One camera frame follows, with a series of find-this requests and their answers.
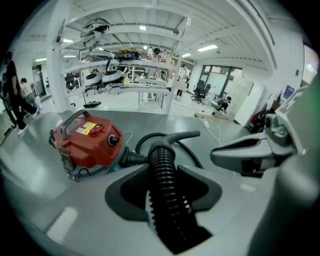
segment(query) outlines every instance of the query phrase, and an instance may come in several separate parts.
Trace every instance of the white wall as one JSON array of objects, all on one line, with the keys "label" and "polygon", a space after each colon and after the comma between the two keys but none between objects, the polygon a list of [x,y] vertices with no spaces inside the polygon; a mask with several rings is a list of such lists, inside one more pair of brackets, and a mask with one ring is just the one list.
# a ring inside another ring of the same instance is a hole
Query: white wall
[{"label": "white wall", "polygon": [[27,81],[33,81],[34,75],[32,73],[31,52],[28,50],[17,50],[14,52],[12,59],[15,63],[19,82],[21,78],[26,78]]},{"label": "white wall", "polygon": [[189,92],[193,93],[194,86],[197,86],[197,83],[199,82],[199,78],[202,72],[203,64],[198,63],[193,66],[191,77],[189,81],[189,88],[187,89]]},{"label": "white wall", "polygon": [[242,75],[254,84],[264,84],[266,92],[260,102],[262,107],[270,95],[272,99],[287,85],[297,90],[301,85],[304,69],[304,45],[302,35],[281,27],[272,27],[271,33],[275,41],[275,57],[277,67],[273,73],[258,67],[245,65]]}]

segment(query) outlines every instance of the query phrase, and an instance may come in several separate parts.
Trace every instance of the white ceiling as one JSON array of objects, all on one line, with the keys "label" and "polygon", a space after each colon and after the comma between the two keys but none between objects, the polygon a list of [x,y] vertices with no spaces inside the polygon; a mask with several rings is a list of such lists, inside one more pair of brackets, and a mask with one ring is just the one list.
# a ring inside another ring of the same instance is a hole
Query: white ceiling
[{"label": "white ceiling", "polygon": [[[83,49],[80,31],[83,25],[95,18],[106,19],[111,28],[103,36],[101,47],[117,51],[121,46],[133,43],[142,50],[144,45],[168,49],[175,55],[182,49],[190,53],[190,61],[229,59],[268,68],[268,57],[259,37],[246,19],[231,4],[231,0],[70,0],[72,12],[66,22],[64,38],[74,43],[63,43],[64,54],[77,55]],[[278,22],[285,11],[277,5],[254,0],[261,12],[273,22]],[[32,58],[46,55],[46,36],[55,1],[32,20],[23,38],[24,47],[32,52]],[[185,35],[188,14],[190,29]],[[146,31],[139,25],[146,26]],[[179,30],[178,37],[172,35]],[[199,52],[197,49],[215,44],[217,49]]]}]

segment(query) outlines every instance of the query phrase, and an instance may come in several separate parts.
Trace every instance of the ceiling light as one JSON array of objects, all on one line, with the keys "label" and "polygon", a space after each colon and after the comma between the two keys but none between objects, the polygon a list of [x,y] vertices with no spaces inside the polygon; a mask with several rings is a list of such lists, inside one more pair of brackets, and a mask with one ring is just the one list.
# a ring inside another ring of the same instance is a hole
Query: ceiling light
[{"label": "ceiling light", "polygon": [[70,39],[63,39],[63,41],[64,41],[65,43],[72,43],[72,42],[73,42],[73,40],[70,40]]},{"label": "ceiling light", "polygon": [[190,55],[191,55],[191,53],[185,53],[184,55],[182,55],[182,58],[188,57]]},{"label": "ceiling light", "polygon": [[211,50],[211,49],[216,49],[216,48],[218,48],[218,46],[213,44],[213,45],[209,45],[209,46],[206,46],[206,47],[198,49],[198,52],[204,52],[204,51]]},{"label": "ceiling light", "polygon": [[44,61],[46,61],[47,60],[47,58],[37,58],[37,59],[35,59],[34,61],[35,62],[44,62]]}]

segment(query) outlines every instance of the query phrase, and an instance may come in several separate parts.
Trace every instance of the black cable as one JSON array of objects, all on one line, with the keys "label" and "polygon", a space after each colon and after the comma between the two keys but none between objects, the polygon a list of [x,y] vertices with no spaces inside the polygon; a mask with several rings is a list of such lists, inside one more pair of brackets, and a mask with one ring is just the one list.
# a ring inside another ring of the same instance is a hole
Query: black cable
[{"label": "black cable", "polygon": [[79,176],[83,177],[83,176],[81,175],[81,171],[82,171],[82,170],[85,170],[86,173],[87,173],[89,176],[92,176],[87,168],[81,168],[81,169],[79,170],[79,172],[78,172]]},{"label": "black cable", "polygon": [[[150,133],[146,136],[144,136],[142,139],[139,140],[139,142],[137,143],[137,145],[135,146],[135,152],[137,154],[140,154],[140,148],[142,146],[142,144],[150,139],[150,138],[153,138],[153,137],[164,137],[166,136],[167,134],[165,133],[162,133],[162,132],[155,132],[155,133]],[[199,159],[197,158],[197,156],[190,150],[190,148],[188,148],[185,144],[183,144],[182,142],[180,141],[177,141],[176,143],[178,143],[181,148],[184,149],[184,151],[187,152],[187,154],[192,158],[192,160],[194,161],[195,163],[195,166],[198,167],[198,168],[201,168],[203,169],[204,167],[202,166],[201,162],[199,161]]]}]

